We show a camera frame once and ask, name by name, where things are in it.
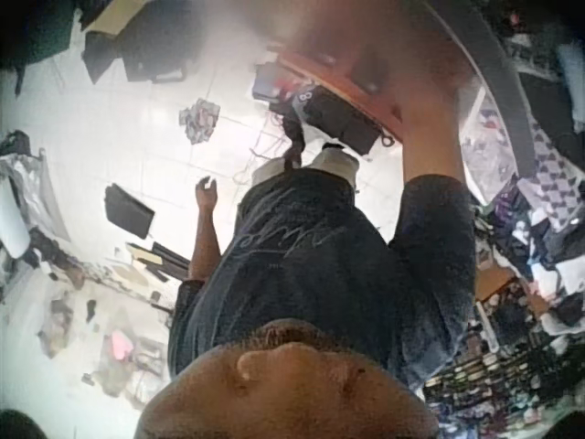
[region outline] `nose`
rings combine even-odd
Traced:
[[[263,369],[266,367],[265,350],[252,350],[242,354],[236,363],[236,370],[244,381],[259,380]]]

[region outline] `black fabric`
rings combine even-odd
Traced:
[[[145,239],[148,236],[154,211],[118,185],[106,188],[105,207],[109,222],[139,238]]]
[[[117,38],[129,81],[184,71],[186,61],[197,57],[200,37],[194,7],[187,0],[154,0],[130,20]]]
[[[390,245],[355,208],[347,182],[318,170],[259,184],[239,214],[207,284],[179,289],[173,376],[281,318],[319,327],[412,388],[451,359],[473,308],[475,274],[469,197],[459,182],[410,181]]]
[[[539,260],[547,270],[559,262],[578,258],[585,252],[585,221],[569,224],[560,232],[554,231],[548,219],[530,229]]]
[[[583,293],[565,297],[550,313],[568,327],[574,327],[583,318]]]
[[[521,73],[530,110],[557,150],[585,171],[585,134],[573,131],[572,102],[563,84]]]
[[[85,34],[85,49],[81,58],[93,84],[98,82],[101,75],[110,68],[118,57],[118,48],[113,36],[92,31]]]
[[[81,10],[81,30],[93,23],[112,0],[76,0],[77,7]]]

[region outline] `man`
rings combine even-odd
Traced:
[[[473,226],[455,102],[405,75],[404,175],[386,244],[354,206],[354,159],[335,148],[300,168],[268,162],[223,255],[216,183],[196,188],[189,280],[169,340],[173,381],[142,438],[429,438],[411,390],[448,361],[473,306]]]

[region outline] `raised arm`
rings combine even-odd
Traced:
[[[413,37],[397,77],[405,188],[389,247],[408,273],[398,300],[397,373],[420,386],[454,355],[473,311],[473,217],[459,146],[455,85]]]
[[[196,185],[195,194],[199,214],[195,249],[189,264],[189,280],[205,282],[221,259],[218,235],[213,224],[213,211],[218,203],[216,181],[211,180],[209,183],[209,177],[201,179]]]

